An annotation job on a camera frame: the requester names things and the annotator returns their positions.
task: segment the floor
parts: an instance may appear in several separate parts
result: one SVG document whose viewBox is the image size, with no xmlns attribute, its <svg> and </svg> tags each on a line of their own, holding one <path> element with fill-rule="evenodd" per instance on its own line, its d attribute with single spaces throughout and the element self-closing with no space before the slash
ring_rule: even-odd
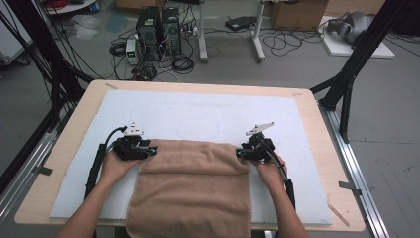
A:
<svg viewBox="0 0 420 238">
<path fill-rule="evenodd" d="M 74 48 L 99 75 L 109 75 L 113 71 L 112 57 L 108 53 L 110 42 L 136 24 L 132 14 L 123 16 L 128 16 L 129 20 L 121 21 L 122 16 L 113 5 L 105 4 L 102 11 L 94 15 L 102 20 L 98 36 L 92 40 L 81 40 L 75 35 L 70 37 Z M 64 22 L 68 18 L 71 16 L 64 16 Z M 121 29 L 112 24 L 115 19 L 120 21 Z M 206 19 L 206 26 L 225 29 L 226 20 Z M 269 27 L 269 19 L 264 19 L 263 25 Z M 395 41 L 420 54 L 419 44 Z M 195 48 L 195 41 L 191 40 L 191 43 Z M 178 74 L 177 78 L 163 73 L 154 80 L 310 88 L 337 74 L 348 59 L 330 57 L 322 43 L 303 43 L 284 57 L 275 56 L 269 47 L 263 46 L 266 60 L 257 63 L 254 47 L 246 35 L 208 35 L 207 44 L 210 56 L 207 64 L 198 60 L 195 49 L 192 58 L 196 65 L 192 73 Z M 387 41 L 385 44 L 395 53 L 395 58 L 370 59 L 354 85 L 349 139 L 389 235 L 418 237 L 415 234 L 420 233 L 420 188 L 417 183 L 420 180 L 420 59 L 395 44 Z M 82 67 L 86 73 L 94 75 L 86 66 Z M 130 77 L 130 69 L 123 60 L 117 72 L 120 77 Z M 315 97 L 320 99 L 324 93 Z M 14 63 L 0 71 L 0 173 L 4 172 L 49 109 L 46 88 L 33 63 L 29 66 Z M 53 236 L 59 227 L 14 222 L 14 212 L 23 196 L 0 224 L 0 237 Z M 311 232 L 311 236 L 370 237 L 370 233 L 368 230 L 340 234 Z M 99 237 L 114 237 L 114 231 L 100 228 Z"/>
</svg>

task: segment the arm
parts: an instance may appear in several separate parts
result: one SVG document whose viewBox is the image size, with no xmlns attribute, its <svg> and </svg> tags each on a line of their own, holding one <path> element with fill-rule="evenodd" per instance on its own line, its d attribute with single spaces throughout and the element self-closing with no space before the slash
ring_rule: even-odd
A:
<svg viewBox="0 0 420 238">
<path fill-rule="evenodd" d="M 279 236 L 281 238 L 309 237 L 287 196 L 284 189 L 284 178 L 278 166 L 272 163 L 263 165 L 260 162 L 251 162 L 256 166 L 260 177 L 271 193 L 277 215 Z"/>
<path fill-rule="evenodd" d="M 105 156 L 99 182 L 55 237 L 91 238 L 112 186 L 138 162 L 123 162 L 113 151 L 109 152 Z"/>
</svg>

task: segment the white device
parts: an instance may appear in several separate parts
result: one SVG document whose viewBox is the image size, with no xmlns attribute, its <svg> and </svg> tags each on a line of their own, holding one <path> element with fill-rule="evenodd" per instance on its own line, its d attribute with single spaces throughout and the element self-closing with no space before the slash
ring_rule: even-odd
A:
<svg viewBox="0 0 420 238">
<path fill-rule="evenodd" d="M 267 123 L 267 124 L 255 125 L 255 126 L 253 127 L 253 129 L 251 129 L 250 131 L 246 132 L 245 134 L 246 134 L 247 136 L 254 135 L 254 134 L 258 133 L 258 132 L 261 132 L 261 131 L 263 131 L 263 130 L 265 130 L 265 129 L 267 129 L 267 128 L 272 127 L 273 125 L 275 125 L 275 123 L 274 123 L 274 122 Z"/>
<path fill-rule="evenodd" d="M 143 136 L 143 133 L 134 122 L 123 132 L 124 136 Z"/>
<path fill-rule="evenodd" d="M 126 43 L 127 61 L 131 65 L 139 63 L 139 51 L 136 46 L 136 39 L 128 39 Z"/>
</svg>

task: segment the wooden table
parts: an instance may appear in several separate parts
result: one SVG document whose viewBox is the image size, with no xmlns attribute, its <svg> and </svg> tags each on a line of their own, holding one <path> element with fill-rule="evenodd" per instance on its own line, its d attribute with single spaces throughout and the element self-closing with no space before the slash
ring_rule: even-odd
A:
<svg viewBox="0 0 420 238">
<path fill-rule="evenodd" d="M 340 188 L 338 185 L 339 181 L 348 180 L 316 100 L 308 89 L 114 80 L 95 80 L 90 83 L 45 163 L 45 167 L 52 169 L 53 173 L 50 176 L 38 175 L 15 215 L 17 223 L 63 224 L 66 221 L 66 219 L 50 218 L 50 211 L 60 191 L 67 168 L 75 157 L 81 140 L 95 117 L 103 97 L 108 90 L 113 89 L 294 98 L 333 216 L 333 225 L 331 226 L 306 226 L 306 229 L 323 231 L 362 231 L 365 229 L 364 220 L 352 192 Z M 99 221 L 99 225 L 124 226 L 124 224 L 124 220 Z M 252 228 L 276 229 L 272 225 L 254 223 Z"/>
</svg>

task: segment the towel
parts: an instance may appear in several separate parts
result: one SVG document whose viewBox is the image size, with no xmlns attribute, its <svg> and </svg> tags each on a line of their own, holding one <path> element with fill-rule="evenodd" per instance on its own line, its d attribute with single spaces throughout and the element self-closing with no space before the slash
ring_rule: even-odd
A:
<svg viewBox="0 0 420 238">
<path fill-rule="evenodd" d="M 128 207 L 128 234 L 142 238 L 251 237 L 248 163 L 235 146 L 152 140 Z"/>
</svg>

